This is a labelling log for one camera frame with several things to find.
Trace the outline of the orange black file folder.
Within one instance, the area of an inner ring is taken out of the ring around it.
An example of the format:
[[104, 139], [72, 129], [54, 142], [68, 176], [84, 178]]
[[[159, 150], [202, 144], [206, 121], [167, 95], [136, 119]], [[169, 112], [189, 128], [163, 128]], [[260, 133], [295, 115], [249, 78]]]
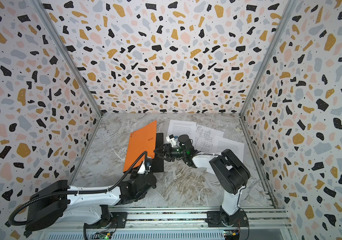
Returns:
[[163, 133], [157, 133], [157, 121], [153, 121], [145, 127], [132, 132], [129, 137], [123, 172], [127, 172], [134, 161], [144, 151], [147, 151], [147, 156], [153, 159], [151, 170], [154, 173], [164, 172], [163, 159], [154, 153], [154, 150], [161, 147], [163, 143]]

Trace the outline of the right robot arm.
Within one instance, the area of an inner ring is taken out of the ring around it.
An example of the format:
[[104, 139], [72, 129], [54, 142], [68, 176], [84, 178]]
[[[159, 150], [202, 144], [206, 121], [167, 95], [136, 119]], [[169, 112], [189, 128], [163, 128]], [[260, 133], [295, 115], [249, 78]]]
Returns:
[[239, 224], [240, 197], [247, 187], [250, 171], [238, 156], [230, 149], [221, 153], [204, 153], [194, 148], [188, 135], [175, 137], [170, 135], [166, 143], [155, 148], [154, 153], [167, 162], [182, 160], [192, 168], [204, 168], [214, 174], [225, 191], [219, 211], [208, 213], [207, 223], [210, 226], [228, 226]]

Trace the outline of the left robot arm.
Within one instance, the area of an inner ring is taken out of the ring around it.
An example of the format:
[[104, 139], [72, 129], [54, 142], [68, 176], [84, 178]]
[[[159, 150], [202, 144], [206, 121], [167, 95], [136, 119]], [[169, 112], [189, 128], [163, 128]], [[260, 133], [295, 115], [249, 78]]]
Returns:
[[56, 223], [84, 223], [88, 227], [104, 228], [113, 223], [109, 207], [128, 205], [142, 200], [149, 189], [156, 187], [152, 173], [138, 174], [125, 181], [121, 178], [109, 187], [82, 188], [57, 181], [34, 194], [9, 216], [12, 226], [25, 226], [34, 232]]

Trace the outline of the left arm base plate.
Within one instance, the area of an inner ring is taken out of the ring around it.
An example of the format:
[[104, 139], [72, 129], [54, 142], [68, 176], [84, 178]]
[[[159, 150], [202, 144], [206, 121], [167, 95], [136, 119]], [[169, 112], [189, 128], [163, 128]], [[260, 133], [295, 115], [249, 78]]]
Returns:
[[102, 216], [95, 224], [84, 224], [83, 229], [124, 229], [127, 215], [127, 212], [112, 212], [109, 214], [109, 217]]

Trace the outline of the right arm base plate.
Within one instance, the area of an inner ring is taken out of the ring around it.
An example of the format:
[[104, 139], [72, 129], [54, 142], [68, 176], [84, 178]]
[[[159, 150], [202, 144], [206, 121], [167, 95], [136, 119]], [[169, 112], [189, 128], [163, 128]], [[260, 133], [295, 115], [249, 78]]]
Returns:
[[243, 210], [238, 210], [233, 215], [228, 215], [225, 211], [209, 211], [207, 212], [206, 223], [210, 228], [238, 228], [248, 227], [248, 217]]

